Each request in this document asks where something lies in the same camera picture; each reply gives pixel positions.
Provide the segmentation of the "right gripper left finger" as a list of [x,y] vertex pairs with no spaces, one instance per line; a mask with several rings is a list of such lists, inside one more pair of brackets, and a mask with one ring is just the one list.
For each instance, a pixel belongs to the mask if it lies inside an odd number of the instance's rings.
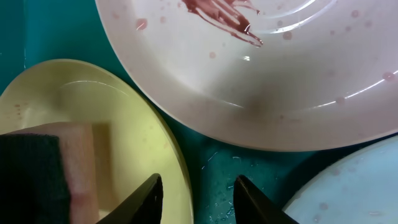
[[97,224],[160,224],[164,197],[160,174],[152,174]]

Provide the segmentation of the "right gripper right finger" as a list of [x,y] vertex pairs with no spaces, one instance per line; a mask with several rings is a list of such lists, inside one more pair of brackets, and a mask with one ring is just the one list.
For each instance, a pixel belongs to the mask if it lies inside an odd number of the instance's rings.
[[233,206],[237,224],[299,224],[245,175],[237,176],[234,181]]

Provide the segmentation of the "yellow-green rimmed plate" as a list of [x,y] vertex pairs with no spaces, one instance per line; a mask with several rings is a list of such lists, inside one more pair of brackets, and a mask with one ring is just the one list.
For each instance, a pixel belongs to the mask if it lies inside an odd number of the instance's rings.
[[162,223],[192,223],[192,190],[164,120],[128,84],[96,65],[49,60],[18,75],[1,94],[1,132],[47,123],[93,127],[98,215],[104,218],[152,174],[162,178]]

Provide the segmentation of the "green and pink sponge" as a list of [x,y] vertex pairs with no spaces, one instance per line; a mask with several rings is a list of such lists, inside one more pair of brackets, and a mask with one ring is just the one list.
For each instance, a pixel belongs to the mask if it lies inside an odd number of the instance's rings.
[[50,123],[1,135],[1,223],[96,223],[89,124]]

